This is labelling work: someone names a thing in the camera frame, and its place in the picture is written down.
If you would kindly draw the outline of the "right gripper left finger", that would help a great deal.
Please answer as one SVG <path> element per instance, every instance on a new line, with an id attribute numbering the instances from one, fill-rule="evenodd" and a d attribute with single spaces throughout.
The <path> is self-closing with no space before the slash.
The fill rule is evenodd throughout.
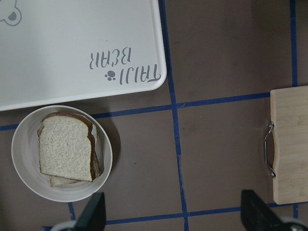
<path id="1" fill-rule="evenodd" d="M 106 225 L 105 196 L 102 192 L 94 193 L 81 216 L 76 221 L 75 229 L 104 229 Z"/>

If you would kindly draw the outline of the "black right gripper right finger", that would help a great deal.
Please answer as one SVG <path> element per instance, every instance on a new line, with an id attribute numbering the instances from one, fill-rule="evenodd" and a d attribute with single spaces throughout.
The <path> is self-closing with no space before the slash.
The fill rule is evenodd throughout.
<path id="1" fill-rule="evenodd" d="M 247 231 L 282 231 L 284 223 L 253 191 L 241 192 L 241 222 Z"/>

